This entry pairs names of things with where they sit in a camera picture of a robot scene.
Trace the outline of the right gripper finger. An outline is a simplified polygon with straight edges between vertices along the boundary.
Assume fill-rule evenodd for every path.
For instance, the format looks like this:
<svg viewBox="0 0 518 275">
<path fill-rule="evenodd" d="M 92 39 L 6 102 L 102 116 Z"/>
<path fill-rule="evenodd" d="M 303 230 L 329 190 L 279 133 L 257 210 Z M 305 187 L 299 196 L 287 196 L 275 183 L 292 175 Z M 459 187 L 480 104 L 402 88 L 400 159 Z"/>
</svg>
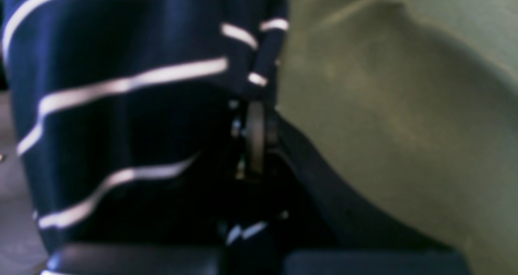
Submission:
<svg viewBox="0 0 518 275">
<path fill-rule="evenodd" d="M 451 247 L 390 216 L 332 170 L 312 143 L 264 102 L 247 106 L 247 170 L 266 181 L 274 161 L 287 168 L 334 247 L 302 247 L 284 261 L 287 275 L 470 275 Z"/>
</svg>

